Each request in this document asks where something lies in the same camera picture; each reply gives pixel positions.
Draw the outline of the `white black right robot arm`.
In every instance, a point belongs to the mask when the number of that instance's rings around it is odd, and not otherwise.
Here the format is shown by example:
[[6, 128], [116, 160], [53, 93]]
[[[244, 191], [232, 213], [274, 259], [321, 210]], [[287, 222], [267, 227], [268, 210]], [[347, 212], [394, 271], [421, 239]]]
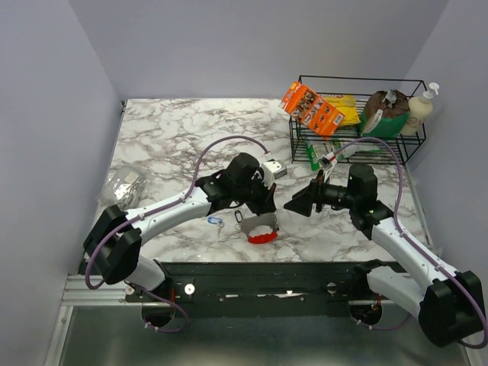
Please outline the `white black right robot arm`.
[[331, 185], [320, 171], [284, 207], [308, 217], [324, 206], [349, 212], [353, 226], [385, 249], [406, 271], [372, 262], [351, 279], [352, 293], [361, 299], [380, 294], [406, 310], [427, 339], [438, 347], [487, 332], [480, 279], [460, 272], [411, 237], [397, 214], [377, 198], [377, 177], [367, 164], [354, 164], [345, 187]]

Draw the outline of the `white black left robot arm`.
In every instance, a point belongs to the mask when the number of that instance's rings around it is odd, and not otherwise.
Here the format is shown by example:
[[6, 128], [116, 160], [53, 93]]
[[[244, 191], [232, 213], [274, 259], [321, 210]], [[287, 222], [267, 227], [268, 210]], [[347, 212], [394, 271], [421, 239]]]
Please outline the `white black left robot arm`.
[[182, 223], [243, 204], [258, 216], [274, 213], [275, 182], [286, 173], [282, 163], [259, 162], [241, 152], [226, 168], [197, 178], [187, 191], [169, 199], [129, 210], [112, 205], [83, 243], [89, 257], [85, 273], [96, 270], [104, 284], [127, 281], [142, 287], [150, 300], [163, 300], [169, 283], [155, 261], [141, 256], [141, 247]]

